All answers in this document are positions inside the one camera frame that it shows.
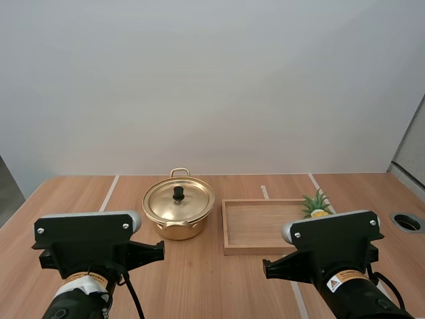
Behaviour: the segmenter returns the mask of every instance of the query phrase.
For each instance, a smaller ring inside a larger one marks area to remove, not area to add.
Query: pot lid knob
[[[174,187],[174,195],[173,195],[173,199],[175,201],[182,201],[185,196],[183,195],[183,187],[181,186],[176,186]]]

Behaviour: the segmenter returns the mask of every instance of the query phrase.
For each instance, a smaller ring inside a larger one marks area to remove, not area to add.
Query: pineapple
[[[302,205],[307,207],[307,209],[303,209],[303,212],[307,213],[304,218],[322,217],[332,214],[328,210],[330,204],[325,204],[325,200],[328,199],[325,194],[326,193],[320,194],[320,189],[318,189],[314,198],[303,195],[305,201],[302,203]]]

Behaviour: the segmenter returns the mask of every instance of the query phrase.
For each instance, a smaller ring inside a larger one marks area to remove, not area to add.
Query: white wall
[[[0,154],[57,174],[385,171],[425,1],[2,1]]]

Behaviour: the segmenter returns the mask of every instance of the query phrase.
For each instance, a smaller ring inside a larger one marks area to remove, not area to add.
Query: golden pot
[[[185,171],[187,176],[176,176]],[[186,168],[176,168],[170,178],[152,186],[143,198],[146,216],[155,222],[157,232],[168,239],[181,241],[198,235],[213,210],[213,189],[200,179],[191,177]]]

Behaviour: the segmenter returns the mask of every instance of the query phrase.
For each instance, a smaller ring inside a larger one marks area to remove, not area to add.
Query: pot handle
[[[176,171],[185,171],[187,176],[189,176],[189,177],[191,176],[191,173],[189,172],[189,170],[187,168],[179,167],[179,168],[175,168],[171,171],[170,177],[173,177],[173,175]]]
[[[189,224],[186,221],[168,221],[164,225],[158,224],[158,226],[159,226],[159,228],[161,228],[163,230],[166,230],[170,226],[183,226],[183,227],[191,228],[191,224]]]

